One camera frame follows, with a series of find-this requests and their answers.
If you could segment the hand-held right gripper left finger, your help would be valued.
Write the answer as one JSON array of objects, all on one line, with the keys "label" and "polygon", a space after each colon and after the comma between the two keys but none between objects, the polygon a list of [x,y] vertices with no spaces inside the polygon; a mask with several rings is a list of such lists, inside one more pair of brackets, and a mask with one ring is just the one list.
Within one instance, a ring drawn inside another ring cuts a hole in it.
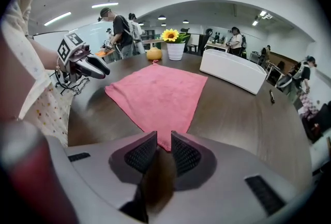
[{"label": "hand-held right gripper left finger", "polygon": [[147,223],[141,182],[157,150],[156,132],[63,148],[48,137],[56,175],[78,223]]}]

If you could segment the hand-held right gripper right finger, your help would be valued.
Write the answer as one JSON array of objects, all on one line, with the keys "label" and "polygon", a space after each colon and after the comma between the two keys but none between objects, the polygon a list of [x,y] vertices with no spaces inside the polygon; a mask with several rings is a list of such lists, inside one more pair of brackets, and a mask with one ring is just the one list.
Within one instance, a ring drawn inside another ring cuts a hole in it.
[{"label": "hand-held right gripper right finger", "polygon": [[175,131],[171,144],[179,175],[156,223],[257,223],[297,195],[247,150]]}]

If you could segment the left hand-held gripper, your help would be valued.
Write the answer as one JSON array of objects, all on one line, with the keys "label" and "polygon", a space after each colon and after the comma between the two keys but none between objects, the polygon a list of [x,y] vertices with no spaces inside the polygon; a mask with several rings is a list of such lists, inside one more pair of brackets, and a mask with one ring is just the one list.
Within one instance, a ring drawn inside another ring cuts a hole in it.
[{"label": "left hand-held gripper", "polygon": [[[76,33],[68,33],[63,36],[57,53],[67,74],[64,76],[66,81],[77,82],[82,75],[95,79],[104,79],[105,75],[110,74],[110,69],[105,61],[98,56],[89,55],[90,52],[89,45]],[[77,62],[82,62],[86,56],[86,61],[94,67],[85,68],[77,65]]]}]

